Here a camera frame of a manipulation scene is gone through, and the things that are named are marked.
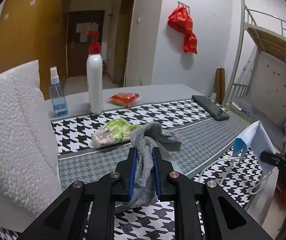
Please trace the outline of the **grey cloth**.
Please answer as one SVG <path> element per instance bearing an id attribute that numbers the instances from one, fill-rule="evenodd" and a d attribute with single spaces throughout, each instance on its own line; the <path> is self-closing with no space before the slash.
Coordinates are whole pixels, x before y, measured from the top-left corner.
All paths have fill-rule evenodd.
<path id="1" fill-rule="evenodd" d="M 149 122 L 130 134 L 131 144 L 137 150 L 134 191 L 129 207 L 149 206 L 156 198 L 154 161 L 152 152 L 155 147 L 162 145 L 170 152 L 181 149 L 182 140 L 174 132 L 163 129 L 161 124 Z"/>

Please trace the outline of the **green tissue packet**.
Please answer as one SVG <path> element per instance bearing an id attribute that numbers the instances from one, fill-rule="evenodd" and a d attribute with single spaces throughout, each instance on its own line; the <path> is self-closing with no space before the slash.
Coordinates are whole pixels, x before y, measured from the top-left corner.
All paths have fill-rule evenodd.
<path id="1" fill-rule="evenodd" d="M 101 148 L 129 141 L 131 132 L 139 127 L 139 124 L 133 125 L 124 118 L 111 120 L 91 135 L 92 145 Z"/>

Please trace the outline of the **red snack packet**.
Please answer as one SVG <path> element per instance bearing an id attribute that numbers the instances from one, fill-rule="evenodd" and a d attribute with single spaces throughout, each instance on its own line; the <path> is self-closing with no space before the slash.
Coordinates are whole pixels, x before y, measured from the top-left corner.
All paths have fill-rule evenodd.
<path id="1" fill-rule="evenodd" d="M 117 106 L 131 108 L 140 101 L 140 96 L 137 93 L 118 93 L 108 99 L 108 103 Z"/>

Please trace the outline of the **black smartphone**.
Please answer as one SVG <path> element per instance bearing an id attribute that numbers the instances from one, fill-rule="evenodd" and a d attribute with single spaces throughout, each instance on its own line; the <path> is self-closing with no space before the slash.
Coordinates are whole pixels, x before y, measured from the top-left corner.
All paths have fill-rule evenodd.
<path id="1" fill-rule="evenodd" d="M 201 95 L 193 95 L 192 100 L 199 104 L 212 118 L 217 121 L 228 120 L 230 116 L 209 98 Z"/>

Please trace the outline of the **blue spray bottle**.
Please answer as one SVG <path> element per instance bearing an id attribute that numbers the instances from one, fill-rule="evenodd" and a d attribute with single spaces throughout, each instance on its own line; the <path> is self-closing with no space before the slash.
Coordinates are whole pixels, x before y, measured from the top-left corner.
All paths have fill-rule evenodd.
<path id="1" fill-rule="evenodd" d="M 59 80 L 57 67 L 50 68 L 51 85 L 49 87 L 50 98 L 52 103 L 52 109 L 54 117 L 68 115 L 68 105 L 63 92 L 62 84 Z"/>

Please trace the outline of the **red fire extinguisher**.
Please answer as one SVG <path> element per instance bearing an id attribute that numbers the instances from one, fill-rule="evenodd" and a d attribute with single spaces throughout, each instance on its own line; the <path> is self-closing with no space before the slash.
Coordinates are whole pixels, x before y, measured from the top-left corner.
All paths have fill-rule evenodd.
<path id="1" fill-rule="evenodd" d="M 107 64 L 106 64 L 106 61 L 105 61 L 105 60 L 103 60 L 102 75 L 103 75 L 103 76 L 106 76 L 106 75 L 107 75 Z"/>

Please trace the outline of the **white styrofoam box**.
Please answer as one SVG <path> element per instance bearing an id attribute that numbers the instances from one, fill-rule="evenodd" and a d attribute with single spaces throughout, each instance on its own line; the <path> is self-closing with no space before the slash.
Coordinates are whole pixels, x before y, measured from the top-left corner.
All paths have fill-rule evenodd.
<path id="1" fill-rule="evenodd" d="M 0 74 L 0 227 L 24 231 L 62 192 L 38 61 Z"/>

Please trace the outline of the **white pump bottle red cap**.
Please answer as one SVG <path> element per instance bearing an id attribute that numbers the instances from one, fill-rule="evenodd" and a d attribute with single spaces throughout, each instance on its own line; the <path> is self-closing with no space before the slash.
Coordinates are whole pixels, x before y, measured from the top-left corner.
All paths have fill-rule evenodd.
<path id="1" fill-rule="evenodd" d="M 88 32 L 86 36 L 92 39 L 86 64 L 90 111 L 94 115 L 100 115 L 103 111 L 103 60 L 98 41 L 99 33 Z"/>

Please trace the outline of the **metal bunk bed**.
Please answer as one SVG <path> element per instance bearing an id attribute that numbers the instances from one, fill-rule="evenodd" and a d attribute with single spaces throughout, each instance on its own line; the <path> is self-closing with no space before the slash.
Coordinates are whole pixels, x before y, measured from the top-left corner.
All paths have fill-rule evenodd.
<path id="1" fill-rule="evenodd" d="M 286 119 L 286 21 L 277 18 L 281 31 L 260 25 L 241 0 L 240 32 L 232 74 L 223 104 L 248 104 L 245 116 L 259 118 L 275 129 Z"/>

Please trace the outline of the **red hanging bag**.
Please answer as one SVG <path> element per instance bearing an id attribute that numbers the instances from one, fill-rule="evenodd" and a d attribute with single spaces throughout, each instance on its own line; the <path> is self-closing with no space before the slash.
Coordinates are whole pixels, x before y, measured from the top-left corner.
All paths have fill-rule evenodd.
<path id="1" fill-rule="evenodd" d="M 193 33 L 193 20 L 185 5 L 178 5 L 168 16 L 167 24 L 184 35 L 183 52 L 197 54 L 197 38 Z"/>

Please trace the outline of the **dark brown door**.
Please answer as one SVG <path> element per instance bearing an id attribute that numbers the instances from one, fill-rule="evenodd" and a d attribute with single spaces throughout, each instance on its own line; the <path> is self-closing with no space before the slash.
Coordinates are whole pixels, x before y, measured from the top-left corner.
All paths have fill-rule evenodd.
<path id="1" fill-rule="evenodd" d="M 104 10 L 72 11 L 69 14 L 67 34 L 67 69 L 68 77 L 85 76 L 86 61 L 92 37 L 88 32 L 97 32 L 97 41 L 102 42 Z"/>

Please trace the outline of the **wooden wardrobe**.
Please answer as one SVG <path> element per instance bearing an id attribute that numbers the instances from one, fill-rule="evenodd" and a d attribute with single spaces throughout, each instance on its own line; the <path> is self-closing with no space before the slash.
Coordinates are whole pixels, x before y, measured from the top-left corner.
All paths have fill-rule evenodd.
<path id="1" fill-rule="evenodd" d="M 62 0 L 5 0 L 0 14 L 0 73 L 37 60 L 40 90 L 49 99 L 50 68 L 67 79 Z"/>

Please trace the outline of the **wooden sticks by wall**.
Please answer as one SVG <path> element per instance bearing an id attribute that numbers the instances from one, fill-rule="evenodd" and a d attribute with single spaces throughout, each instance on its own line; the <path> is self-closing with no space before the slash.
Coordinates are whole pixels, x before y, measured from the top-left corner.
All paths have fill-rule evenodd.
<path id="1" fill-rule="evenodd" d="M 225 69 L 218 68 L 215 74 L 216 102 L 221 104 L 225 97 Z"/>

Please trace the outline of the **wall hook rack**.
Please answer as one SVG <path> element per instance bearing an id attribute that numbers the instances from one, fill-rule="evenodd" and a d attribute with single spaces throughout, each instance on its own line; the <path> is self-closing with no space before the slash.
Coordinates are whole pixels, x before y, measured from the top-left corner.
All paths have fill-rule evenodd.
<path id="1" fill-rule="evenodd" d="M 185 8 L 190 12 L 190 6 L 188 6 L 187 4 L 182 3 L 182 2 L 180 2 L 180 1 L 178 1 L 177 3 L 178 3 L 178 6 L 185 7 Z"/>

